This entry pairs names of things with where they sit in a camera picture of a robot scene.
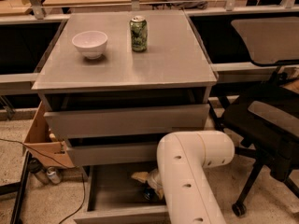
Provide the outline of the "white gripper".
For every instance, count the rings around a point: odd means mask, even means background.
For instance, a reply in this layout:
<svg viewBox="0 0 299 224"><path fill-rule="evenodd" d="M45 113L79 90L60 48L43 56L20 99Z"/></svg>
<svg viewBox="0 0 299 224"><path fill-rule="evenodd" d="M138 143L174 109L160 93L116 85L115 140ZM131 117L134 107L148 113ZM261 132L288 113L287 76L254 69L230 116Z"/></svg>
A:
<svg viewBox="0 0 299 224"><path fill-rule="evenodd" d="M162 181L160 173L157 169L152 170L151 172L135 172L131 175L131 178L140 182L148 182L149 186L155 189L155 193L158 198L161 200L164 197L164 190L162 189Z"/></svg>

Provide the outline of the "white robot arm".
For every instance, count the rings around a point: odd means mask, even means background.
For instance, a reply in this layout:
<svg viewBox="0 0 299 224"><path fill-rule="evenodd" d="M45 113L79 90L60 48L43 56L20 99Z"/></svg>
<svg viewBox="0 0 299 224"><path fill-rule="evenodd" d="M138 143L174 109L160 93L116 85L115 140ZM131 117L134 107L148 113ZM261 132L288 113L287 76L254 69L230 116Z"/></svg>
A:
<svg viewBox="0 0 299 224"><path fill-rule="evenodd" d="M165 199L172 224L226 224L204 170L231 162L234 154L234 143L223 132L170 133L158 144L158 167L132 179Z"/></svg>

